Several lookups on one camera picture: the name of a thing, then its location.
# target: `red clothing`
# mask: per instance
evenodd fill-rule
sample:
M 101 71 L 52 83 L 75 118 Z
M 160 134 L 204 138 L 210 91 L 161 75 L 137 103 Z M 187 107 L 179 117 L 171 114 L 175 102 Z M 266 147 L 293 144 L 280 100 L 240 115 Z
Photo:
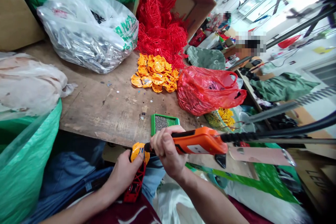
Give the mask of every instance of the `red clothing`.
M 161 223 L 158 215 L 151 204 L 141 194 L 141 197 L 135 203 L 123 203 L 115 201 L 105 211 L 94 216 L 89 223 L 92 224 L 135 224 L 135 223 Z

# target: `red plastic bag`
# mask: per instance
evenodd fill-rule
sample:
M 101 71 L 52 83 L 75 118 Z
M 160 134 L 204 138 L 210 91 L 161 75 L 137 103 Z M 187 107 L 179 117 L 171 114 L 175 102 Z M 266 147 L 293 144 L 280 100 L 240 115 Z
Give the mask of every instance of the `red plastic bag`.
M 180 107 L 195 116 L 230 109 L 243 103 L 246 90 L 238 89 L 237 75 L 223 70 L 191 66 L 180 74 L 177 99 Z
M 291 38 L 287 38 L 284 41 L 280 42 L 278 44 L 278 46 L 282 49 L 285 49 L 285 48 L 289 47 L 290 45 L 294 44 L 294 42 L 296 40 L 298 40 L 299 37 L 301 37 L 301 35 L 297 35 L 297 36 L 294 36 L 294 37 L 291 37 Z

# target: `wooden workbench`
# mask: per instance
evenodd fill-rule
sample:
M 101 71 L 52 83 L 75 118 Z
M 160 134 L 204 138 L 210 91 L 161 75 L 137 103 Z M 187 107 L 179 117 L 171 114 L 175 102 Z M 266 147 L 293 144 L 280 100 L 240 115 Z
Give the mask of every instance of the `wooden workbench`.
M 68 83 L 78 85 L 71 95 L 62 99 L 61 130 L 132 147 L 136 142 L 149 141 L 154 113 L 178 117 L 187 131 L 207 124 L 204 117 L 196 118 L 179 107 L 176 92 L 155 93 L 151 88 L 135 88 L 131 76 L 137 70 L 139 56 L 134 52 L 107 75 L 62 60 L 49 41 L 25 47 L 20 52 L 55 65 L 68 77 Z

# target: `plastic toy part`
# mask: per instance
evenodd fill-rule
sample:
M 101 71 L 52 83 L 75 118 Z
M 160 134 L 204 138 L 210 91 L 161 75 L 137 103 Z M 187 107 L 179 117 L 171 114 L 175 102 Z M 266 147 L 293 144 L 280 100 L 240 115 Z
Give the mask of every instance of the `plastic toy part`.
M 132 147 L 132 153 L 131 153 L 131 162 L 134 161 L 134 159 L 138 156 L 138 155 L 143 155 L 143 160 L 146 164 L 148 164 L 149 158 L 150 158 L 150 153 L 146 152 L 144 150 L 144 143 L 140 143 L 137 142 L 136 144 L 133 145 Z
M 172 70 L 171 64 L 164 57 L 140 54 L 138 65 L 136 72 L 138 76 L 132 76 L 134 86 L 138 88 L 151 87 L 155 93 L 161 93 L 162 88 L 169 93 L 176 90 L 180 73 L 177 69 Z

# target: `black cable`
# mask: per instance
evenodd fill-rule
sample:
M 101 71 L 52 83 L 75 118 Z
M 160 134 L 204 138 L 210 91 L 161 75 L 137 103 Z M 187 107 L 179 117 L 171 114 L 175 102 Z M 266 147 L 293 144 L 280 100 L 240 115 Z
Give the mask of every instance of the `black cable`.
M 310 123 L 305 126 L 290 128 L 290 129 L 280 129 L 276 131 L 266 131 L 259 133 L 231 133 L 231 134 L 221 134 L 220 138 L 223 142 L 240 142 L 240 141 L 251 141 L 263 138 L 285 138 L 292 137 L 296 135 L 303 135 L 313 131 L 322 130 L 329 126 L 336 124 L 336 111 L 330 115 L 322 118 L 319 121 Z

